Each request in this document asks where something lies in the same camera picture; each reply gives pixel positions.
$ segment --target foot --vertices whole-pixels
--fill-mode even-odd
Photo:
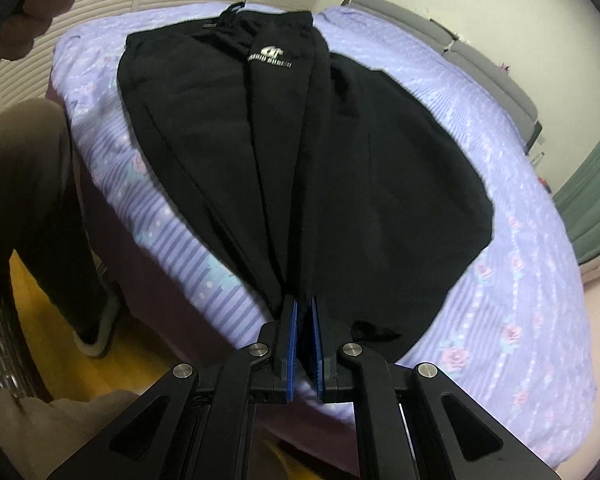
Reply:
[[[104,307],[100,322],[84,333],[74,332],[75,345],[78,350],[91,358],[102,358],[111,346],[113,330],[120,316],[120,297],[108,288],[109,299]]]

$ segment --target pant leg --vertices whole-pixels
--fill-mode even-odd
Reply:
[[[0,114],[0,266],[13,250],[74,329],[98,322],[106,292],[82,227],[66,120],[44,99]]]
[[[120,390],[90,402],[47,404],[0,390],[0,447],[24,480],[44,480],[137,397]]]

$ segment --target yellow floor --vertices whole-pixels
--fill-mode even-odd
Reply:
[[[161,339],[129,314],[120,319],[104,359],[85,357],[74,344],[69,324],[16,254],[11,277],[22,330],[54,398],[90,400],[119,388],[142,392],[177,364]]]

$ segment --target white logo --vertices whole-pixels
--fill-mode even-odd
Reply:
[[[270,57],[271,59],[277,59],[278,56],[282,56],[285,52],[276,46],[266,46],[260,51],[260,53],[263,56]]]
[[[259,54],[251,54],[248,57],[248,60],[262,61],[264,63],[269,63],[275,66],[285,66],[287,68],[291,68],[291,63],[289,63],[288,61],[282,61],[281,59],[278,59],[284,53],[284,50],[276,46],[266,46],[260,51]]]

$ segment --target bedsheet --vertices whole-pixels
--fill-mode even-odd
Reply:
[[[94,20],[67,32],[51,85],[94,184],[133,235],[233,345],[256,340],[262,302],[179,216],[134,141],[116,72],[129,33],[219,14],[208,3]],[[263,6],[249,9],[275,12]],[[525,158],[515,126],[459,68],[394,25],[357,9],[314,17],[334,52],[384,70],[451,134],[494,203],[494,236],[449,292],[420,341],[398,361],[430,361],[551,466],[583,442],[595,385],[580,273],[564,225]],[[300,379],[298,393],[312,402]],[[349,405],[318,406],[353,423]]]

